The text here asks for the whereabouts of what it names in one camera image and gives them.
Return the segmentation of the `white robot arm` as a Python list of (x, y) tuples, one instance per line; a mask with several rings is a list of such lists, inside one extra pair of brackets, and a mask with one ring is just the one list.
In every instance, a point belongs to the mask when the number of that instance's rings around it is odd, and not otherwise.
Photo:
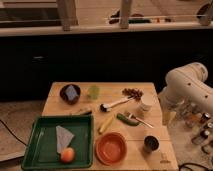
[(193, 102), (213, 115), (213, 88), (205, 84), (207, 78), (208, 70), (199, 62), (172, 69), (166, 74), (166, 86), (158, 94), (164, 125), (171, 119), (170, 112), (185, 101)]

